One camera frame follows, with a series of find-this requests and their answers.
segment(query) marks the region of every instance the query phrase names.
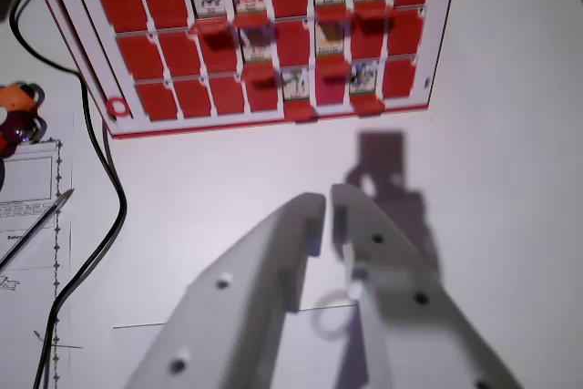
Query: white desk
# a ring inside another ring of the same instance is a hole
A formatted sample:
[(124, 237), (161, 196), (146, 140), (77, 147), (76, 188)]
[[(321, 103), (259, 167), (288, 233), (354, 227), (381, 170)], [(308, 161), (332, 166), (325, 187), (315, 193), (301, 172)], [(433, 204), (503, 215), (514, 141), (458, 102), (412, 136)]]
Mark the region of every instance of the white desk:
[[(71, 64), (42, 0), (23, 18), (40, 52)], [(361, 138), (376, 148), (377, 177), (388, 178), (399, 157), (387, 136), (363, 136), (376, 131), (404, 136), (405, 186), (419, 193), (407, 208), (419, 222), (424, 205), (445, 287), (478, 331), (525, 387), (580, 388), (582, 32), (581, 0), (453, 0), (428, 111), (113, 142), (128, 219), (71, 298), (72, 342), (84, 346), (73, 352), (73, 387), (116, 387), (112, 327), (163, 322), (184, 285), (268, 212), (345, 180)], [(78, 267), (118, 205), (87, 139), (77, 81), (30, 58), (7, 24), (0, 47), (0, 82), (41, 85), (49, 123), (51, 114), (75, 115)], [(309, 266), (306, 308), (329, 305), (343, 286), (328, 232), (323, 244)], [(284, 357), (310, 351), (315, 334), (294, 333)], [(306, 374), (327, 372), (318, 361), (303, 375), (280, 364), (277, 386), (310, 387)]]

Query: guess who game board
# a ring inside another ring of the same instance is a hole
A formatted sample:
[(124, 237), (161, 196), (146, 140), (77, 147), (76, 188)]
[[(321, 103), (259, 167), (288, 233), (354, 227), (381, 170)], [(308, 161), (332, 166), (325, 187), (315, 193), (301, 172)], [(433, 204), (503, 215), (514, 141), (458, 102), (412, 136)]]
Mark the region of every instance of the guess who game board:
[(450, 0), (47, 0), (114, 137), (425, 108)]

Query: red circle ring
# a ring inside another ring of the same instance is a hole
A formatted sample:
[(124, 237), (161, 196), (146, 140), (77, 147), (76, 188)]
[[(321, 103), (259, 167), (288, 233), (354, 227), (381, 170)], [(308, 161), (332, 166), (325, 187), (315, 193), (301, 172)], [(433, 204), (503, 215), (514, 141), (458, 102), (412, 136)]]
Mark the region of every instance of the red circle ring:
[[(123, 111), (116, 111), (116, 108), (113, 105), (116, 102), (119, 102), (121, 105), (124, 106)], [(128, 103), (126, 102), (125, 99), (123, 99), (121, 97), (110, 97), (106, 102), (106, 108), (107, 108), (107, 112), (109, 114), (111, 114), (117, 118), (124, 118), (124, 117), (129, 116), (131, 114), (129, 112)]]

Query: black wire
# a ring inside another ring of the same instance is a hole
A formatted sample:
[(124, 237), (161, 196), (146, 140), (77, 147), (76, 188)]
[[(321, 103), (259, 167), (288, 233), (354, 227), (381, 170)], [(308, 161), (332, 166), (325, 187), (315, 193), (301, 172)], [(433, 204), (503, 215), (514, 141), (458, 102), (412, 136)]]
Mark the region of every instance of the black wire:
[(21, 2), (22, 0), (15, 0), (12, 7), (10, 8), (9, 16), (10, 29), (12, 30), (12, 33), (14, 34), (18, 43), (20, 43), (20, 45), (30, 55), (32, 55), (39, 61), (55, 68), (56, 70), (75, 76), (79, 80), (79, 84), (81, 86), (81, 100), (83, 102), (83, 115), (85, 117), (87, 134), (89, 135), (91, 145), (93, 146), (93, 149), (95, 150), (97, 157), (99, 158), (99, 162), (101, 163), (101, 166), (103, 166), (104, 171), (107, 173), (107, 176), (109, 177), (109, 180), (113, 184), (119, 198), (119, 212), (116, 217), (116, 220), (114, 221), (113, 225), (107, 232), (106, 237), (98, 244), (96, 249), (83, 263), (83, 265), (77, 271), (77, 273), (71, 279), (71, 281), (56, 296), (55, 301), (51, 306), (51, 310), (48, 314), (48, 319), (46, 322), (46, 331), (45, 338), (43, 341), (43, 348), (40, 360), (38, 362), (38, 367), (36, 369), (35, 385), (33, 386), (34, 389), (38, 389), (40, 387), (43, 374), (45, 374), (45, 386), (47, 386), (48, 384), (48, 366), (50, 364), (51, 343), (53, 339), (53, 332), (55, 330), (58, 312), (65, 303), (66, 299), (71, 295), (71, 293), (75, 291), (75, 289), (83, 282), (83, 280), (96, 268), (96, 266), (105, 256), (109, 248), (111, 248), (111, 245), (113, 244), (115, 238), (118, 236), (121, 227), (123, 226), (124, 220), (126, 219), (126, 214), (128, 212), (128, 202), (126, 200), (126, 194), (124, 193), (123, 187), (121, 186), (121, 182), (119, 181), (118, 174), (115, 170), (115, 167), (113, 166), (113, 162), (111, 161), (109, 145), (107, 143), (107, 132), (104, 131), (104, 148), (106, 150), (107, 157), (109, 158), (109, 163), (107, 162), (106, 158), (103, 155), (103, 152), (101, 151), (101, 148), (97, 143), (95, 132), (93, 131), (93, 124), (91, 122), (91, 115), (89, 114), (89, 99), (87, 93), (87, 86), (83, 81), (83, 77), (81, 77), (81, 75), (79, 75), (77, 71), (67, 67), (60, 66), (56, 62), (46, 58), (45, 56), (40, 55), (38, 52), (34, 50), (34, 48), (32, 48), (26, 42), (26, 40), (22, 37), (22, 34), (20, 33), (20, 29), (18, 28), (18, 18), (20, 18), (20, 15), (16, 16), (16, 10), (18, 9), (18, 6), (20, 5)]
[(22, 12), (25, 10), (25, 8), (28, 6), (28, 4), (30, 4), (32, 0), (25, 0), (22, 3), (22, 6), (20, 6), (20, 9), (18, 10), (18, 12), (16, 13), (16, 17), (15, 20), (18, 23), (18, 21), (20, 20), (20, 16), (22, 15)]

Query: screw hole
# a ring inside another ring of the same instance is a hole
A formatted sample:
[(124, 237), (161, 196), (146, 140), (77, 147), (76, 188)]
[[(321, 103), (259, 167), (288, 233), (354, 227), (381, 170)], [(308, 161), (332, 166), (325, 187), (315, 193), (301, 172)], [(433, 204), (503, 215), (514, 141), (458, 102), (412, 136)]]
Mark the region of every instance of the screw hole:
[(184, 359), (173, 359), (170, 362), (170, 373), (172, 375), (178, 375), (186, 369), (186, 361)]
[(217, 289), (227, 289), (230, 286), (230, 282), (232, 282), (232, 276), (228, 273), (223, 273), (217, 280)]
[(373, 234), (373, 242), (380, 245), (384, 243), (384, 237), (381, 234)]
[(427, 294), (423, 293), (423, 292), (417, 292), (414, 295), (414, 299), (415, 302), (417, 302), (419, 305), (427, 305), (429, 303), (429, 297), (427, 296)]

